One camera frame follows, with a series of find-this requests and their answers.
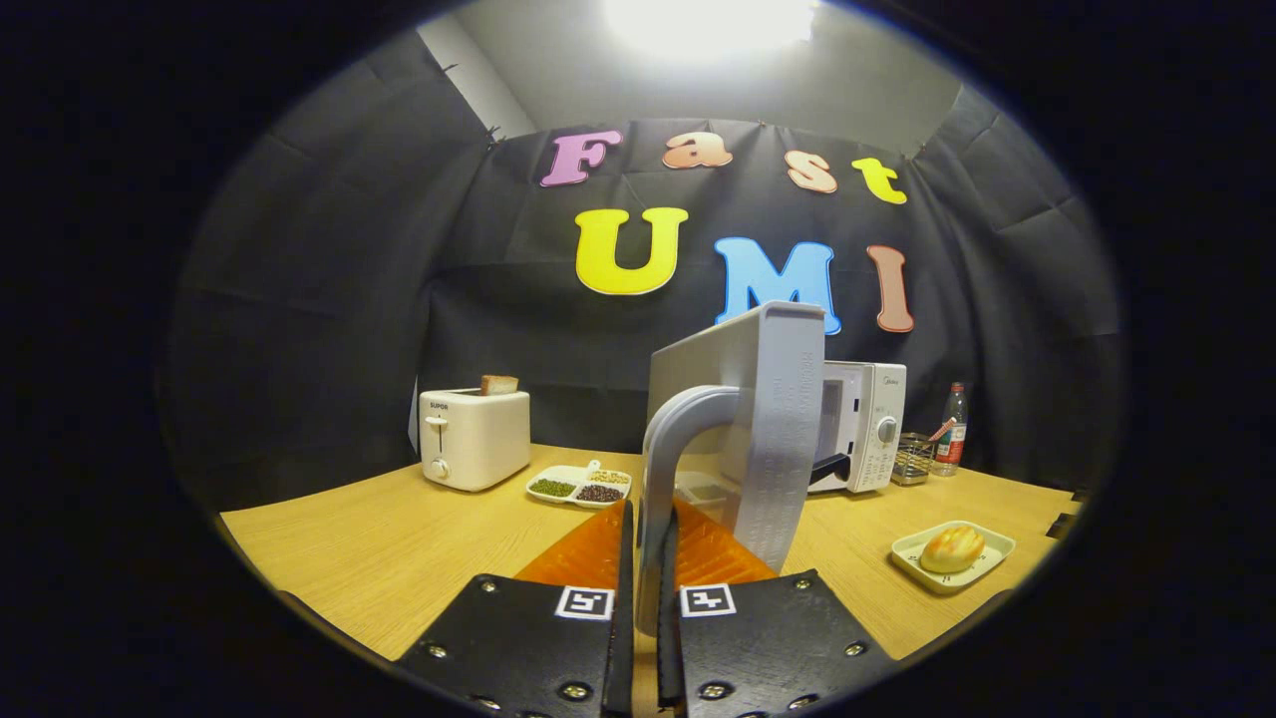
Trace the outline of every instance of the black backdrop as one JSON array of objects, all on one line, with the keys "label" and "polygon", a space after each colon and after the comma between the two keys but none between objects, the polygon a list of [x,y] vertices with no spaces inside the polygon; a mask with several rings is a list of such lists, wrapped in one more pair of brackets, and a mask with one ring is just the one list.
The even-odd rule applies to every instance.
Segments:
[{"label": "black backdrop", "polygon": [[[542,187],[553,139],[618,129],[583,184]],[[734,161],[671,170],[675,134],[723,136]],[[838,189],[785,173],[820,154]],[[850,163],[898,172],[905,204]],[[623,208],[618,263],[649,251],[648,207],[680,207],[674,277],[641,296],[577,278],[578,213]],[[537,443],[638,451],[652,351],[713,323],[746,236],[785,265],[835,250],[827,357],[909,366],[905,430],[938,426],[970,386],[963,464],[1058,487],[1092,483],[1122,430],[1115,282],[1083,203],[1032,139],[963,89],[917,157],[735,120],[559,128],[490,145],[415,33],[320,87],[227,180],[182,274],[161,374],[179,468],[219,510],[279,501],[413,462],[412,388],[519,376]],[[877,325],[865,247],[901,250],[911,332]]]}]

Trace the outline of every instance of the ceiling light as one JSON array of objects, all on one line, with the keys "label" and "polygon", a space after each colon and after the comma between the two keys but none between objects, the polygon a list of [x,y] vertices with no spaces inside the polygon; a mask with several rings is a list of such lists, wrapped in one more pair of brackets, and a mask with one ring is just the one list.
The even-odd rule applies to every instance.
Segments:
[{"label": "ceiling light", "polygon": [[674,60],[810,40],[812,0],[607,0],[612,32]]}]

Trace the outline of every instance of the colorful foam letters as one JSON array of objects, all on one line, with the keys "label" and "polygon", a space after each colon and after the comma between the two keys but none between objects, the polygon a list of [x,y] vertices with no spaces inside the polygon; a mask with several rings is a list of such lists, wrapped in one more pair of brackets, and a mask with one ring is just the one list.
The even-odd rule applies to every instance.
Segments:
[{"label": "colorful foam letters", "polygon": [[790,167],[789,179],[798,186],[826,194],[837,191],[837,180],[828,173],[828,162],[819,154],[791,149],[785,152],[785,162]]},{"label": "colorful foam letters", "polygon": [[903,253],[880,244],[870,245],[865,251],[878,267],[878,286],[882,287],[878,325],[888,332],[911,332],[912,314],[909,312],[909,297],[903,292]]},{"label": "colorful foam letters", "polygon": [[882,201],[903,204],[909,200],[905,193],[891,186],[891,180],[900,179],[900,175],[891,167],[883,167],[880,159],[865,157],[851,162],[851,166],[864,172],[864,181],[869,185],[869,191]]},{"label": "colorful foam letters", "polygon": [[665,143],[665,166],[674,170],[688,167],[721,167],[732,159],[722,136],[712,131],[689,131],[672,136]]},{"label": "colorful foam letters", "polygon": [[642,213],[651,222],[651,258],[642,268],[616,265],[616,237],[620,224],[629,221],[624,209],[590,209],[575,216],[581,241],[575,246],[575,274],[584,286],[600,293],[647,293],[660,288],[678,267],[678,224],[686,210],[652,207]]},{"label": "colorful foam letters", "polygon": [[[607,154],[607,147],[624,140],[616,130],[588,134],[569,134],[554,140],[556,150],[550,173],[541,179],[541,186],[559,186],[587,180],[586,166],[597,167]],[[666,167],[721,167],[734,156],[726,150],[722,136],[712,131],[689,131],[671,136],[662,157]],[[837,180],[829,172],[829,163],[819,154],[800,149],[785,153],[789,179],[803,189],[820,193],[837,191]],[[907,195],[891,185],[900,175],[884,167],[874,157],[851,162],[864,173],[869,191],[883,201],[903,204]],[[581,238],[575,249],[575,273],[584,286],[600,293],[647,293],[664,286],[678,268],[678,230],[689,217],[676,207],[652,207],[642,213],[651,222],[651,256],[637,269],[616,264],[616,242],[620,224],[629,221],[624,209],[590,209],[575,217]],[[824,309],[824,333],[835,334],[842,321],[833,312],[833,291],[829,284],[829,263],[833,250],[815,241],[801,241],[789,253],[782,270],[767,259],[757,241],[743,236],[717,240],[713,249],[726,261],[726,306],[715,323],[722,323],[773,298],[818,304]],[[914,326],[909,312],[909,300],[903,291],[905,258],[900,250],[874,244],[866,249],[878,272],[882,289],[882,310],[877,323],[888,332],[910,332]]]},{"label": "colorful foam letters", "polygon": [[621,140],[624,135],[616,130],[568,134],[555,139],[558,150],[554,153],[554,165],[550,166],[550,173],[541,179],[541,186],[577,184],[590,179],[590,172],[581,168],[581,162],[597,167],[607,156],[607,145],[620,144]]},{"label": "colorful foam letters", "polygon": [[833,291],[828,283],[828,263],[833,260],[829,246],[815,241],[795,244],[780,272],[752,238],[722,237],[713,242],[713,249],[726,260],[726,307],[715,324],[748,311],[753,295],[757,304],[775,298],[819,304],[824,309],[824,333],[842,330],[842,321],[833,314]]}]

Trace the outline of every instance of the metal wire basket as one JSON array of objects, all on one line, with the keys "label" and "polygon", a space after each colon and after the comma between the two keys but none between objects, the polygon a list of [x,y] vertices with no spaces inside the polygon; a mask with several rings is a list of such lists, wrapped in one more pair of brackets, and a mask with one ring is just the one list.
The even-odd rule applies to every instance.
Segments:
[{"label": "metal wire basket", "polygon": [[914,432],[900,435],[900,449],[894,453],[892,474],[897,483],[921,483],[930,474],[935,459],[935,444],[930,437]]}]

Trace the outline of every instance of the yellow letter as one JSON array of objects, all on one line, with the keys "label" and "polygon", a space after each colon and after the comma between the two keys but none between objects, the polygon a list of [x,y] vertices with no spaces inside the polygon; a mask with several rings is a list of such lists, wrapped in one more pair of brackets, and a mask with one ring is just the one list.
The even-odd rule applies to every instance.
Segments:
[{"label": "yellow letter", "polygon": [[665,152],[665,166],[674,170],[688,167],[721,167],[731,161],[731,153],[726,150],[722,138],[712,131],[689,131],[670,138],[665,143],[669,152]]},{"label": "yellow letter", "polygon": [[803,189],[823,191],[826,194],[837,191],[837,180],[828,173],[828,162],[819,154],[791,149],[785,152],[785,162],[789,163],[789,179]]},{"label": "yellow letter", "polygon": [[909,312],[909,297],[903,293],[903,253],[880,244],[869,246],[866,251],[878,265],[878,286],[882,287],[878,325],[888,332],[911,332],[912,314]]},{"label": "yellow letter", "polygon": [[624,209],[590,209],[575,216],[581,241],[575,246],[575,275],[598,293],[647,293],[674,275],[678,267],[678,224],[686,210],[652,207],[642,213],[651,222],[651,258],[641,269],[616,265],[616,237],[620,224],[629,221]]},{"label": "yellow letter", "polygon": [[851,166],[864,172],[864,181],[869,185],[869,191],[882,201],[891,204],[903,204],[909,196],[898,189],[891,186],[891,180],[900,179],[891,167],[883,167],[882,162],[873,157],[865,157],[851,162]]}]

